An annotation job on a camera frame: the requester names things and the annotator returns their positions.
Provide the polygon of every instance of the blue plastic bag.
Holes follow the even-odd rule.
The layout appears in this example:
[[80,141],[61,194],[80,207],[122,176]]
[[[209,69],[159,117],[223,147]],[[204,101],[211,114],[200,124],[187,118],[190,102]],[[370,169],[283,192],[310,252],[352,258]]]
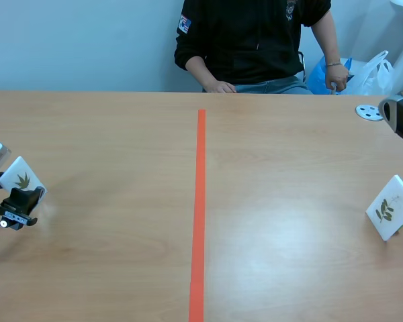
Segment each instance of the blue plastic bag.
[[[352,66],[352,58],[348,59],[345,64],[345,67],[348,70],[351,70]],[[307,84],[312,93],[315,95],[330,95],[331,90],[328,89],[325,85],[325,76],[326,76],[327,66],[325,63],[325,57],[322,57],[320,62],[315,66],[315,69],[310,74]]]

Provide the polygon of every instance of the black hoodie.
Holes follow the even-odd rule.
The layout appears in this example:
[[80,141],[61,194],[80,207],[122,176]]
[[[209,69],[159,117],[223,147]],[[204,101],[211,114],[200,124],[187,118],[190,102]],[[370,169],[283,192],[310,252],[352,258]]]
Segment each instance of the black hoodie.
[[219,81],[255,84],[303,70],[302,24],[312,26],[331,0],[185,0],[175,62],[202,57]]

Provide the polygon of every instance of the person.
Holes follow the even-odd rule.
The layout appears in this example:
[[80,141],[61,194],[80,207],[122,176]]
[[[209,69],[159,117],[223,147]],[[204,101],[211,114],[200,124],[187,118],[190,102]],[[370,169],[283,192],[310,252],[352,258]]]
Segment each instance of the person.
[[209,93],[311,94],[295,75],[302,25],[324,55],[326,86],[347,86],[331,0],[185,0],[175,63]]

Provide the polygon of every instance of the white card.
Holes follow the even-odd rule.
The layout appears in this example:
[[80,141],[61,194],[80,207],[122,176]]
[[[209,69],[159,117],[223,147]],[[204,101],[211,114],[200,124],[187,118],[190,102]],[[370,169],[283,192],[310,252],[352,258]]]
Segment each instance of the white card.
[[48,192],[46,187],[40,182],[33,170],[28,166],[27,162],[21,156],[18,156],[15,162],[1,175],[0,185],[8,192],[11,192],[12,188],[20,188],[24,191],[33,191],[38,186],[41,186],[45,189],[45,192],[40,197],[39,203]]
[[389,240],[403,226],[403,180],[394,176],[366,213],[382,239]]

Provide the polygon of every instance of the bracelet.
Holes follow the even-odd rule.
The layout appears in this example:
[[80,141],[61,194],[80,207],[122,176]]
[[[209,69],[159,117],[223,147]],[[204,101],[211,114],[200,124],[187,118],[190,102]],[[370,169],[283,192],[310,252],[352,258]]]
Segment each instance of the bracelet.
[[328,64],[327,67],[338,66],[338,65],[342,65],[342,63],[341,62],[333,62],[331,64]]

